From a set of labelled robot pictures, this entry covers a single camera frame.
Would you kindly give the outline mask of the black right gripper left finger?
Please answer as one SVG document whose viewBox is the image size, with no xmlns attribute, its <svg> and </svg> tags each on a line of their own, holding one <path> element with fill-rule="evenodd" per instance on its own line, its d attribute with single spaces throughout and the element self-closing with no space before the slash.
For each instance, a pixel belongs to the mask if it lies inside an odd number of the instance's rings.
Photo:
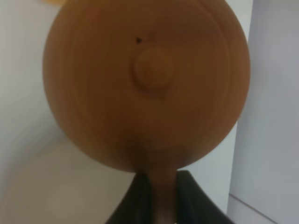
<svg viewBox="0 0 299 224">
<path fill-rule="evenodd" d="M 157 190 L 161 175 L 136 174 L 124 198 L 106 221 L 107 224 L 160 224 Z"/>
</svg>

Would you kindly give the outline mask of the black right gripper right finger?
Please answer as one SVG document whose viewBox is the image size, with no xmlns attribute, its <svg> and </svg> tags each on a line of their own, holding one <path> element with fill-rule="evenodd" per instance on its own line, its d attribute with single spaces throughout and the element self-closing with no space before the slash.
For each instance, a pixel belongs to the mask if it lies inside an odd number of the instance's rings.
<svg viewBox="0 0 299 224">
<path fill-rule="evenodd" d="M 205 194 L 187 170 L 176 176 L 177 224 L 233 224 Z"/>
</svg>

